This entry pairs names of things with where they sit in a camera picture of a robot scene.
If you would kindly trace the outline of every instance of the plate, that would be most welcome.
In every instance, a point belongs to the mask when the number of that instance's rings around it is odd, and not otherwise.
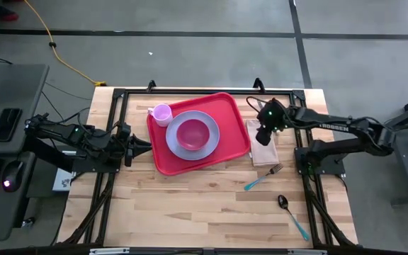
[[[177,130],[179,126],[187,120],[200,120],[209,128],[209,141],[202,149],[190,151],[184,149],[177,141]],[[199,110],[190,110],[177,115],[171,123],[169,123],[168,128],[166,129],[166,143],[168,144],[168,148],[174,153],[174,155],[185,160],[204,159],[212,154],[217,148],[219,141],[220,129],[218,128],[218,124],[207,113]]]

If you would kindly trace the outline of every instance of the red tray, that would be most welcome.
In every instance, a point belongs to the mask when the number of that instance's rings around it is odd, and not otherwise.
[[[169,105],[173,117],[185,111],[202,111],[217,122],[220,129],[220,141],[217,149],[208,157],[188,161],[174,155],[166,144],[166,128],[159,127],[151,115],[147,116],[154,162],[158,171],[172,176],[187,171],[211,166],[216,163],[243,156],[249,151],[250,141],[244,121],[235,100],[228,93],[214,93]]]

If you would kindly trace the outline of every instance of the smartphone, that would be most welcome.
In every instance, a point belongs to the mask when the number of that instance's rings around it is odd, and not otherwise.
[[[0,116],[0,142],[12,140],[13,132],[21,116],[20,108],[5,108]]]

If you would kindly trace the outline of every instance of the wooden tabletop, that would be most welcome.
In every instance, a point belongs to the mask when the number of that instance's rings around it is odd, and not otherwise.
[[[111,105],[112,87],[97,88],[88,124],[105,129]],[[305,89],[307,107],[328,113],[321,89]],[[268,100],[271,96],[259,96]],[[132,132],[149,140],[147,108],[158,103],[175,103],[196,95],[130,95],[125,121]],[[255,119],[256,112],[246,96],[234,96],[243,119]],[[276,96],[285,106],[286,96]],[[119,116],[120,103],[116,111]],[[312,130],[315,139],[332,141],[328,130]],[[306,146],[305,133],[302,133]],[[244,191],[244,186],[264,175],[269,166],[253,167],[248,155],[202,170],[162,176],[155,169],[152,152],[136,157],[130,168],[121,166],[111,199],[105,246],[124,247],[232,247],[310,248],[286,211],[278,207],[279,194],[289,200],[289,208],[310,233],[302,179],[295,170],[292,129],[275,137],[280,162],[285,167],[276,175]],[[69,237],[89,211],[96,175],[82,175],[73,184],[67,200],[58,241]],[[346,191],[339,179],[322,176],[327,210],[335,223],[357,242]],[[322,221],[317,217],[321,240]]]

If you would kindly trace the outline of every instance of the pink cup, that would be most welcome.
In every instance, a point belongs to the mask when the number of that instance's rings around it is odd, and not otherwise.
[[[152,117],[154,117],[155,122],[160,127],[167,127],[173,120],[173,113],[171,112],[171,108],[165,103],[160,103],[154,108],[148,108],[147,112],[152,115]]]
[[[186,120],[177,129],[177,141],[187,150],[196,151],[209,141],[207,125],[200,120]]]

